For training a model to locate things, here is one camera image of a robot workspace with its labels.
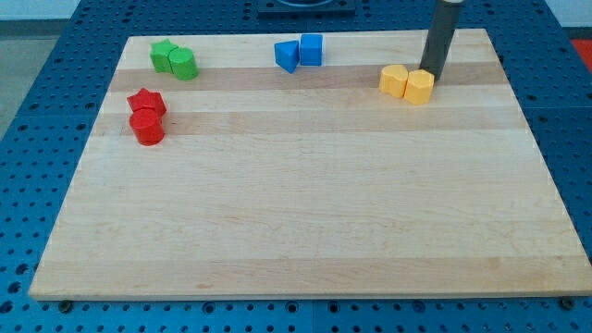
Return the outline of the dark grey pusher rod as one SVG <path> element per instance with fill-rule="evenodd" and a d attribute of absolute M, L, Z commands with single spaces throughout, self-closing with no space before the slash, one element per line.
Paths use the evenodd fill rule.
<path fill-rule="evenodd" d="M 434 81 L 441 77 L 462 9 L 463 0 L 436 1 L 419 66 L 431 73 Z"/>

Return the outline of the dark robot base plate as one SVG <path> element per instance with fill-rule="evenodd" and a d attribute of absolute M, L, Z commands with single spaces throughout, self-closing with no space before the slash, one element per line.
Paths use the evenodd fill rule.
<path fill-rule="evenodd" d="M 258 18 L 273 18 L 281 15 L 353 15 L 355 0 L 256 0 Z"/>

